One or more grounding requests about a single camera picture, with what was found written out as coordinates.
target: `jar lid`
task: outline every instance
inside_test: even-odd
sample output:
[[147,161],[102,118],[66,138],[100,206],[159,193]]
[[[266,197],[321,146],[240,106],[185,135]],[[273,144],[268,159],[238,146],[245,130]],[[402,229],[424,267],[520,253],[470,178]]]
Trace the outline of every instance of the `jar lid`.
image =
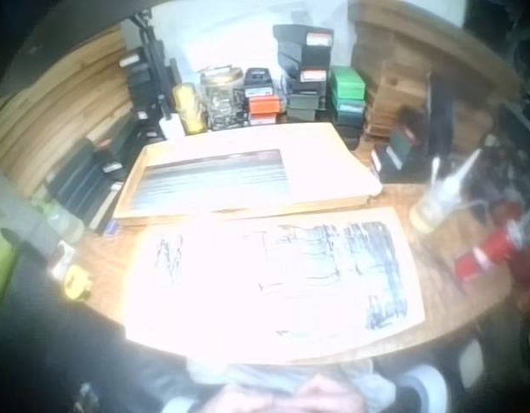
[[242,69],[239,67],[218,67],[214,69],[205,69],[200,74],[200,82],[206,86],[222,85],[234,82],[242,77]]

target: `wooden tray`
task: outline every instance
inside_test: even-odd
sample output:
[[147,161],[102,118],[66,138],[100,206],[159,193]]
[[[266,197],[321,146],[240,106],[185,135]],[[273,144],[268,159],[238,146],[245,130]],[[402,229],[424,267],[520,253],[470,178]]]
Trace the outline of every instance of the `wooden tray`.
[[[284,196],[264,197],[259,190],[248,196],[232,188],[225,196],[221,182],[215,182],[207,193],[187,191],[184,198],[176,194],[176,201],[156,198],[151,206],[135,207],[143,176],[151,170],[175,173],[177,165],[263,151],[280,154]],[[356,206],[380,192],[379,181],[352,156],[330,123],[254,126],[146,146],[124,185],[114,218],[123,225],[176,222],[210,213],[226,219],[255,218]]]

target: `white bottle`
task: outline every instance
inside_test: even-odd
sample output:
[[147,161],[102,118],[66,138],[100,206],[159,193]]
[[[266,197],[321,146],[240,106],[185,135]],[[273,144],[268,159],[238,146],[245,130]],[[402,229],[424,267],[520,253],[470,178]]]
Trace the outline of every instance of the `white bottle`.
[[435,183],[410,210],[410,223],[422,235],[435,231],[462,201],[462,182],[478,159],[477,149],[467,161],[442,182]]

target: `glass jar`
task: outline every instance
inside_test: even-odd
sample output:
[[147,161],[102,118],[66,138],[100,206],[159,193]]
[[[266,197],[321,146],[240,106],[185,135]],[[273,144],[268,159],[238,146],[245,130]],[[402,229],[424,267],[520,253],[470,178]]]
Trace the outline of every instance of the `glass jar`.
[[208,125],[213,131],[246,126],[243,71],[238,67],[219,67],[200,74]]

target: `wooden wall panel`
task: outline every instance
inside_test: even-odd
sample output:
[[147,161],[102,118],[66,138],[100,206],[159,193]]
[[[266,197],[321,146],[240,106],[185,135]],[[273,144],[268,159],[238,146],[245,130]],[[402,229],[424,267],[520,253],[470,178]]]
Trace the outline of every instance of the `wooden wall panel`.
[[0,170],[30,196],[75,143],[96,140],[131,101],[118,28],[64,56],[31,87],[0,102]]

